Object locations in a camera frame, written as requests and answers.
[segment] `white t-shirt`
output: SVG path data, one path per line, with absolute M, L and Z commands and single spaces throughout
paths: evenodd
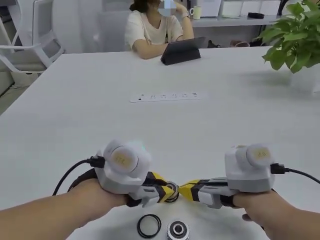
M 159 28 L 153 27 L 145 13 L 133 11 L 125 28 L 125 45 L 130 50 L 135 41 L 147 40 L 153 45 L 175 42 L 184 34 L 180 22 L 175 16 L 162 17 Z

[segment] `box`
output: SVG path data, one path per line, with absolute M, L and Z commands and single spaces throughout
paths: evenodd
M 261 1 L 244 1 L 241 8 L 241 16 L 248 16 L 248 13 L 260 13 Z
M 225 17 L 239 17 L 243 1 L 224 1 L 221 15 Z
M 217 17 L 221 5 L 221 0 L 201 0 L 197 1 L 201 6 L 201 17 Z
M 277 15 L 279 6 L 280 6 L 279 0 L 262 1 L 260 13 L 264 15 Z

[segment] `gray floor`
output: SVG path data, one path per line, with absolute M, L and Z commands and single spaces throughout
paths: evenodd
M 27 88 L 28 87 L 25 86 L 18 89 L 9 89 L 2 97 L 0 97 L 0 115 L 4 113 Z

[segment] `tablet case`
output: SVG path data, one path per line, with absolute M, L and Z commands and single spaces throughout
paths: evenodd
M 178 64 L 186 61 L 199 59 L 199 58 L 201 58 L 201 55 L 200 55 L 199 49 L 196 48 L 196 49 L 191 49 L 184 52 L 177 52 L 177 53 L 163 55 L 163 57 L 161 58 L 161 62 L 164 65 L 172 65 L 172 64 Z
M 200 59 L 199 46 L 204 42 L 204 37 L 182 40 L 169 43 L 164 51 L 161 62 L 168 66 L 186 61 Z

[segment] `metal ring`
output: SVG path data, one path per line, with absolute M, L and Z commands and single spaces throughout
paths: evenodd
M 174 194 L 172 194 L 167 200 L 165 200 L 165 202 L 174 203 L 179 198 L 179 192 L 178 192 L 179 186 L 172 181 L 168 181 L 166 186 L 172 189 L 174 191 Z
M 186 223 L 175 220 L 168 224 L 166 234 L 168 240 L 188 240 L 190 228 Z
M 147 217 L 154 218 L 154 219 L 157 221 L 157 223 L 158 223 L 158 230 L 156 231 L 155 234 L 147 235 L 147 234 L 143 233 L 142 230 L 141 230 L 141 222 L 142 222 L 143 219 L 145 219 L 145 218 L 147 218 Z M 137 226 L 136 226 L 136 229 L 137 229 L 137 231 L 138 231 L 138 234 L 139 234 L 142 238 L 144 238 L 144 239 L 152 239 L 152 238 L 154 238 L 156 235 L 158 235 L 158 233 L 160 232 L 161 225 L 162 225 L 161 220 L 160 220 L 160 218 L 159 218 L 157 215 L 155 215 L 155 214 L 147 214 L 147 215 L 144 215 L 143 217 L 141 217 L 141 218 L 139 219 L 138 224 L 137 224 Z

